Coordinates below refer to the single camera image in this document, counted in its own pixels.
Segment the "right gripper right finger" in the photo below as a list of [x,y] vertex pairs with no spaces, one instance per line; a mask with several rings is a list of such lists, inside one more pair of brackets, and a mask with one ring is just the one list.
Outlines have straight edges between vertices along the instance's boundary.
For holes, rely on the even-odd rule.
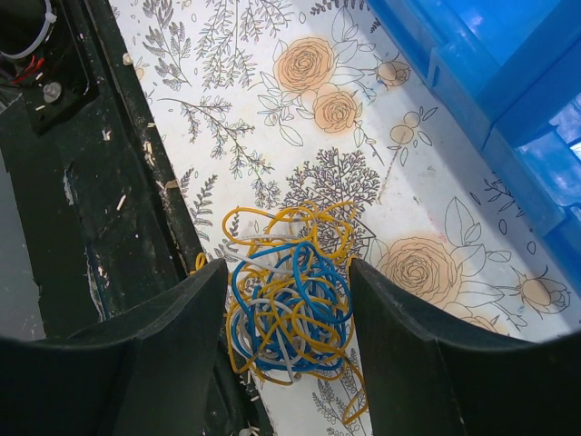
[[534,343],[460,320],[370,264],[350,291],[377,435],[577,435],[580,336]]

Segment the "blue plastic divided bin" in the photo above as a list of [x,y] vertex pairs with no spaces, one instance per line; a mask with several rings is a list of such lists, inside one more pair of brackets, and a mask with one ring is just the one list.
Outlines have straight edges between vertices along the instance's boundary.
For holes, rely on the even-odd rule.
[[373,1],[416,73],[580,283],[580,4]]

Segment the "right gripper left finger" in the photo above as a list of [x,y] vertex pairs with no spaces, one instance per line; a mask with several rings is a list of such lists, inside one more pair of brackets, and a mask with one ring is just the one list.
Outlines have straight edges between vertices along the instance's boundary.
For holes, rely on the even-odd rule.
[[4,435],[198,435],[227,266],[64,339],[1,341]]

